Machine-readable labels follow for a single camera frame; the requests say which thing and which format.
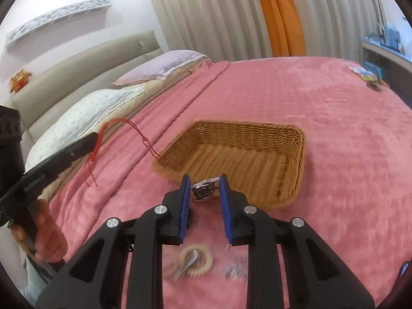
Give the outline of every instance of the orange curtain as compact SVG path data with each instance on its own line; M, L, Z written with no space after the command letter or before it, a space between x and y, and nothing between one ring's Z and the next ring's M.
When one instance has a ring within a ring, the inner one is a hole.
M274 57L306 55L293 0L260 0Z

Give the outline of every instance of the metal clasp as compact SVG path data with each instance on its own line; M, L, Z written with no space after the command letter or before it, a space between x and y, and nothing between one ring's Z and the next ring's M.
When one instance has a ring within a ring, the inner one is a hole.
M213 179L206 179L198 182L192 186L192 191L196 201L201 202L210 199L217 187L215 184L219 183L219 177L214 177Z

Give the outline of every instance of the human hand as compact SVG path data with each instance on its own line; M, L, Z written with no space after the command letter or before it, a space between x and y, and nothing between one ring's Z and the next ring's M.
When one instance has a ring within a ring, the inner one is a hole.
M38 228L34 244L36 249L35 259L38 262L59 262L67 253L67 240L51 217L49 204L44 200L38 201L35 223ZM24 229L20 225L13 224L10 231L13 238L19 242L26 251L23 242L27 238L27 233Z

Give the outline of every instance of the beige headboard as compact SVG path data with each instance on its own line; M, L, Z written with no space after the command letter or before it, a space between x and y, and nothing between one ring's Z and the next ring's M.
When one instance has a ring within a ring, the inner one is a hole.
M61 115L87 94L103 88L163 53L153 31L114 39L67 58L34 76L7 107L20 112L24 159Z

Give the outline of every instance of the pink bedspread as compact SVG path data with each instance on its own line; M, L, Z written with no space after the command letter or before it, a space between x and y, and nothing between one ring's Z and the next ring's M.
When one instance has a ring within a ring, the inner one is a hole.
M217 63L159 96L133 122L157 151L199 119L302 128L300 196L271 215L304 218L378 304L412 256L412 111L391 90L367 88L351 65L324 57ZM179 186L153 172L152 162L139 135L125 126L99 150L93 169L98 187L83 168L58 193L51 210L69 242L66 259L108 218L139 217ZM208 246L214 265L198 279L165 280L165 308L244 308L246 284L222 278L231 260L218 200L192 207L185 245Z

